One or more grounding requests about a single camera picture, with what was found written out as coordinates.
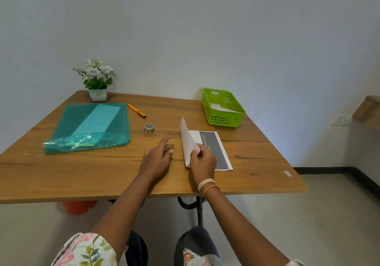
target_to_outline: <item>basket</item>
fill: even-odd
[[[219,104],[223,108],[236,112],[213,109],[210,103]],[[232,93],[223,90],[204,88],[202,106],[207,123],[210,125],[238,127],[245,114],[244,108],[239,104]]]

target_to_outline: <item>washi tape roll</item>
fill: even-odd
[[[144,125],[144,132],[146,134],[152,134],[154,132],[154,124],[147,123]]]

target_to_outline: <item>white flower pot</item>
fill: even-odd
[[[88,90],[92,101],[106,101],[107,100],[107,89],[102,90]]]

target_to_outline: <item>person's left arm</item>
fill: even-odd
[[[150,185],[169,166],[174,152],[174,144],[166,144],[169,139],[170,137],[163,138],[155,148],[145,152],[136,178],[91,230],[107,240],[116,252],[117,261],[123,254],[132,225]]]

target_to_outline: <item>wooden table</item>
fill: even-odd
[[[225,194],[304,192],[307,184],[244,116],[238,128],[210,126],[200,101],[109,93],[107,102],[130,103],[132,142],[127,146],[45,155],[42,142],[50,139],[69,103],[92,103],[87,91],[77,91],[0,155],[0,203],[115,199],[135,178],[145,150],[171,135],[175,151],[169,172],[153,185],[149,197],[198,196],[185,167],[180,136],[184,116],[188,129],[217,131],[233,166],[216,171]],[[155,125],[154,134],[144,124]]]

